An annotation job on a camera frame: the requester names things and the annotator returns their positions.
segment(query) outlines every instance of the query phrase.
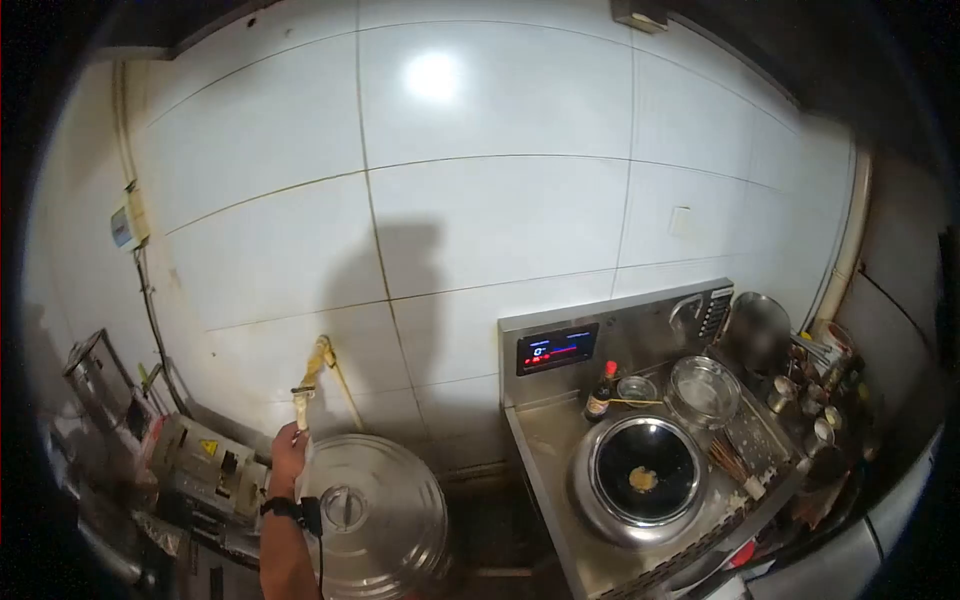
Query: human arm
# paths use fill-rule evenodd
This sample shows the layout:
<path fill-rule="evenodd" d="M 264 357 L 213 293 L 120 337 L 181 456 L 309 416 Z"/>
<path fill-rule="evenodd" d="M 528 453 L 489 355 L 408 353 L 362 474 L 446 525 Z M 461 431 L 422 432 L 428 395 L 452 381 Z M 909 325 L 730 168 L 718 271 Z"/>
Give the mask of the human arm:
<path fill-rule="evenodd" d="M 271 446 L 274 469 L 267 499 L 294 501 L 294 483 L 303 471 L 307 432 L 297 435 L 295 422 L 284 425 Z M 260 531 L 260 587 L 265 600 L 322 600 L 314 578 L 303 530 L 288 516 L 270 511 Z"/>

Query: control panel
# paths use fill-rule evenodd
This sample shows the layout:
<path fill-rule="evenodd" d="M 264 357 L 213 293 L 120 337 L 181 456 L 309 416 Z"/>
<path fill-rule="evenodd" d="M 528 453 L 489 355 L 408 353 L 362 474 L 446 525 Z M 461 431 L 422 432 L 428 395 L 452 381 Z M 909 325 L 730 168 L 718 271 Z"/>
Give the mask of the control panel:
<path fill-rule="evenodd" d="M 700 323 L 698 338 L 703 338 L 708 342 L 713 341 L 717 331 L 723 324 L 730 309 L 730 300 L 733 298 L 733 288 L 725 287 L 719 290 L 713 290 L 710 293 L 710 300 L 707 302 L 707 310 L 704 311 L 704 319 Z"/>
<path fill-rule="evenodd" d="M 572 365 L 593 356 L 600 323 L 556 329 L 516 341 L 516 376 Z"/>

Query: wall pipe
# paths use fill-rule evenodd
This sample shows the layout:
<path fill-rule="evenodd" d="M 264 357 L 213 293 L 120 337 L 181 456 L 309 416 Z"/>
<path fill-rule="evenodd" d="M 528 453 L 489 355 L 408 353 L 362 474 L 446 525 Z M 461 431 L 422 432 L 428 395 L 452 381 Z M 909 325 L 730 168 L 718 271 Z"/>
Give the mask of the wall pipe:
<path fill-rule="evenodd" d="M 874 175 L 874 155 L 868 150 L 856 150 L 856 163 L 853 167 L 853 191 L 850 199 L 850 213 L 844 228 L 840 253 L 830 272 L 827 290 L 814 315 L 814 323 L 833 321 L 840 303 L 847 295 L 856 264 L 860 258 L 863 234 L 867 229 L 867 214 L 870 208 L 870 189 Z"/>

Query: floor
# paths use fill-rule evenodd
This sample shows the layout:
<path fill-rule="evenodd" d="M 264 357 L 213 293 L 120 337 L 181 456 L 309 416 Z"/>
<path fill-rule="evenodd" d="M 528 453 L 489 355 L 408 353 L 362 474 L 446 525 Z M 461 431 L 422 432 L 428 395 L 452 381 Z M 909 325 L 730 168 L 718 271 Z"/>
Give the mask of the floor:
<path fill-rule="evenodd" d="M 528 600 L 537 594 L 535 576 L 549 552 L 540 542 L 537 519 L 522 484 L 503 480 L 463 484 L 447 490 L 453 551 L 459 568 L 449 600 Z"/>

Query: warning label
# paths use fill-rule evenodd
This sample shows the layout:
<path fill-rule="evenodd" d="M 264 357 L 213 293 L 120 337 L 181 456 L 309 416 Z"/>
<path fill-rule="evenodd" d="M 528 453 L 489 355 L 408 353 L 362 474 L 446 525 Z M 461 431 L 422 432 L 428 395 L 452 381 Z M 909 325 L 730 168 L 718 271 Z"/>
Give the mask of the warning label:
<path fill-rule="evenodd" d="M 200 445 L 204 447 L 204 450 L 210 456 L 213 456 L 217 453 L 217 441 L 216 440 L 200 440 Z"/>

